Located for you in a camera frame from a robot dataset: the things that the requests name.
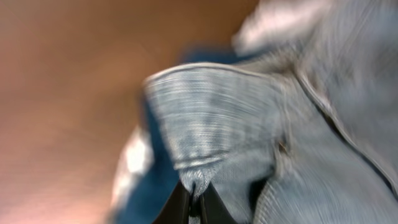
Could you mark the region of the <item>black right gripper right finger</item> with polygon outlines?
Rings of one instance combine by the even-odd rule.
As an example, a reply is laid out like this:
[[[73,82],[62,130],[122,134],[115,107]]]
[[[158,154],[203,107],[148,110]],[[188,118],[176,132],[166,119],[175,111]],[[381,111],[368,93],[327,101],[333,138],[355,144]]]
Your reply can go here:
[[[201,224],[238,224],[229,214],[213,184],[199,197]]]

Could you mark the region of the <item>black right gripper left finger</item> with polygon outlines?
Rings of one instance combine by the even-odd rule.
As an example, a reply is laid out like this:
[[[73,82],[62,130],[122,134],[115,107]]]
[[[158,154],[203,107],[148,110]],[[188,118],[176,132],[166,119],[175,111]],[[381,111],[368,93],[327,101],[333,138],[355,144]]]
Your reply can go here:
[[[178,181],[169,199],[153,224],[188,224],[190,211],[190,193]]]

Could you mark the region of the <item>light blue denim shorts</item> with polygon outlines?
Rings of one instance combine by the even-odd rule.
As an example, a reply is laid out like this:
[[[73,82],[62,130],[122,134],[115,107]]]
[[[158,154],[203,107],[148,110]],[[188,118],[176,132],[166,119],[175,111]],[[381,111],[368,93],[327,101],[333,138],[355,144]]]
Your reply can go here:
[[[182,185],[239,223],[397,222],[397,2],[339,1],[235,65],[146,80]]]

